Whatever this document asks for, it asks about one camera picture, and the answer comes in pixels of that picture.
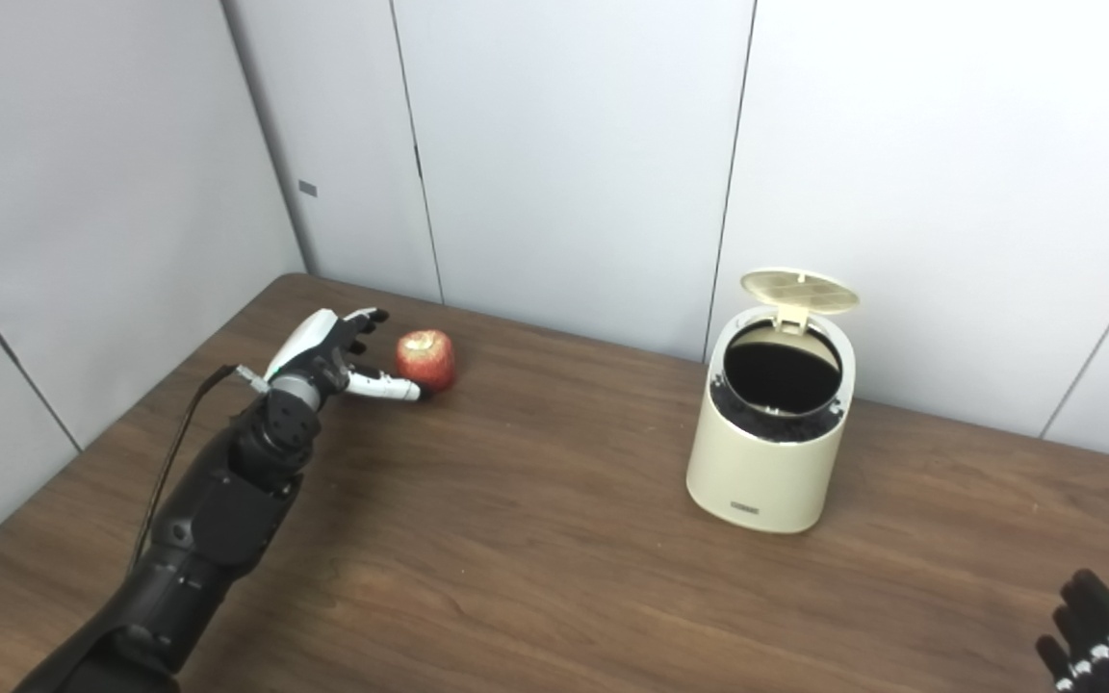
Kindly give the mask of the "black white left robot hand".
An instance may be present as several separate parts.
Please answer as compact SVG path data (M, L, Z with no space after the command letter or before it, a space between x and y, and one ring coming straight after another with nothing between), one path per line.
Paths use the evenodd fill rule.
M433 393L373 367L352 361L366 350L360 335L372 334L389 319L389 313L369 307L340 316L335 310L316 310L289 334L263 374L269 389L282 389L321 411L328 398L352 394L362 398L424 400Z

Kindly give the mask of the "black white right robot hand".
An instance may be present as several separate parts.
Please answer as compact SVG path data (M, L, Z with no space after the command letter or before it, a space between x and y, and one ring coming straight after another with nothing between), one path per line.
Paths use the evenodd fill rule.
M1051 615L1059 636L1044 634L1035 653L1055 692L1109 692L1109 585L1081 569L1060 589Z

